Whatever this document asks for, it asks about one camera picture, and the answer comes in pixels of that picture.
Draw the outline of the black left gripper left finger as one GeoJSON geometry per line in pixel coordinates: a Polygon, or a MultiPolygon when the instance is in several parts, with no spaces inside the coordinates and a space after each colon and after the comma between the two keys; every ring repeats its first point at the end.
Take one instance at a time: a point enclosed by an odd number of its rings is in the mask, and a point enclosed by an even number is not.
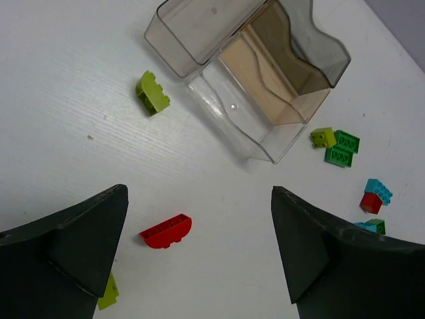
{"type": "Polygon", "coordinates": [[[2,318],[92,318],[128,211],[117,184],[62,211],[1,232],[2,318]]]}

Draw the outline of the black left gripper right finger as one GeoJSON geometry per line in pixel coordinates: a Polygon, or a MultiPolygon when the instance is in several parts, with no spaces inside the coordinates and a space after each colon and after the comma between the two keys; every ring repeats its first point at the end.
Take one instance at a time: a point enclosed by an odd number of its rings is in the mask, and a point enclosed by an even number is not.
{"type": "Polygon", "coordinates": [[[424,245],[360,228],[281,186],[271,212],[300,318],[424,317],[424,245]]]}

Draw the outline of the light blue lego brick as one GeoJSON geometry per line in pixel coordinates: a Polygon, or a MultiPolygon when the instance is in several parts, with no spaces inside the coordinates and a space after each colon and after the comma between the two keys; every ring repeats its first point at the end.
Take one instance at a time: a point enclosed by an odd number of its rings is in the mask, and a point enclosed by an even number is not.
{"type": "Polygon", "coordinates": [[[355,223],[355,225],[362,228],[362,229],[366,229],[366,230],[374,232],[374,233],[377,232],[377,226],[370,224],[370,223],[357,222],[357,223],[355,223]]]}

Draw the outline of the lime green lego block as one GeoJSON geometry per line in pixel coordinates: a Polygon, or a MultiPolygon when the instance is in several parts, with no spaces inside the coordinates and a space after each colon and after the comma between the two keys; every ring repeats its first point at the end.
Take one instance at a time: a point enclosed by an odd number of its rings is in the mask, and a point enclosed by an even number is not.
{"type": "Polygon", "coordinates": [[[117,297],[119,296],[118,288],[115,282],[115,278],[110,273],[108,283],[104,292],[104,296],[98,299],[98,308],[103,310],[116,303],[117,297]]]}

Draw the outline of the dark green small lego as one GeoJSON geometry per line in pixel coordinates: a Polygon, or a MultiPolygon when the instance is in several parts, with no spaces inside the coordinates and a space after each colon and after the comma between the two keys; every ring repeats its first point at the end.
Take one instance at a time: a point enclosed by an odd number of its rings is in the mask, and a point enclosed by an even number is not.
{"type": "Polygon", "coordinates": [[[386,234],[385,221],[382,219],[371,219],[365,222],[365,227],[367,230],[372,231],[374,233],[381,235],[386,234]]]}

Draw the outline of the red sloped lego brick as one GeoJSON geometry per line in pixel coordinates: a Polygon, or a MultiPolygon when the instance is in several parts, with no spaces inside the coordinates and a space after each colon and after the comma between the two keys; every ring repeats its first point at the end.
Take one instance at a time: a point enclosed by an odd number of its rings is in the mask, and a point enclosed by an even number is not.
{"type": "Polygon", "coordinates": [[[364,193],[359,207],[366,213],[377,215],[383,206],[383,201],[376,193],[364,193]]]}

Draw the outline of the teal 2x4 lego brick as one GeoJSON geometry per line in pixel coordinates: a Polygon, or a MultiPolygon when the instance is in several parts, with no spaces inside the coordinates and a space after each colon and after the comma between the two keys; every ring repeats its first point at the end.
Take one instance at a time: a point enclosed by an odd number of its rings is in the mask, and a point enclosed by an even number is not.
{"type": "Polygon", "coordinates": [[[393,196],[392,192],[379,179],[368,179],[364,192],[378,195],[385,206],[390,204],[393,196]]]}

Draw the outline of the red curved lego brick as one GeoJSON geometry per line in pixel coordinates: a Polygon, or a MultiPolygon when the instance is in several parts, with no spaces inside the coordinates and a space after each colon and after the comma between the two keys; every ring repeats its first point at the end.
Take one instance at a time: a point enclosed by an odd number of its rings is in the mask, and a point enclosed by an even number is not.
{"type": "Polygon", "coordinates": [[[139,236],[152,249],[168,249],[189,234],[192,224],[190,217],[180,214],[140,232],[139,236]]]}

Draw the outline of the lime green small lego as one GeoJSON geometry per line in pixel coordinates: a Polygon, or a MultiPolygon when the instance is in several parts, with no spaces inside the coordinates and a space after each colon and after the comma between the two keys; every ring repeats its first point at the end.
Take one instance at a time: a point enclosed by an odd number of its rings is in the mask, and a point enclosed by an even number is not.
{"type": "Polygon", "coordinates": [[[332,148],[337,144],[331,127],[318,128],[312,131],[309,136],[314,148],[332,148]]]}

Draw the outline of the lime green curved lego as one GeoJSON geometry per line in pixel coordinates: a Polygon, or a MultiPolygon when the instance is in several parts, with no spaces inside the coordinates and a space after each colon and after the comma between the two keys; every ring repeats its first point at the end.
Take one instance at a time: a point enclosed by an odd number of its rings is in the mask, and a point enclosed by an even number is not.
{"type": "Polygon", "coordinates": [[[155,75],[145,71],[135,86],[135,93],[145,106],[148,114],[153,116],[170,105],[170,99],[163,93],[162,85],[156,82],[155,75]]]}

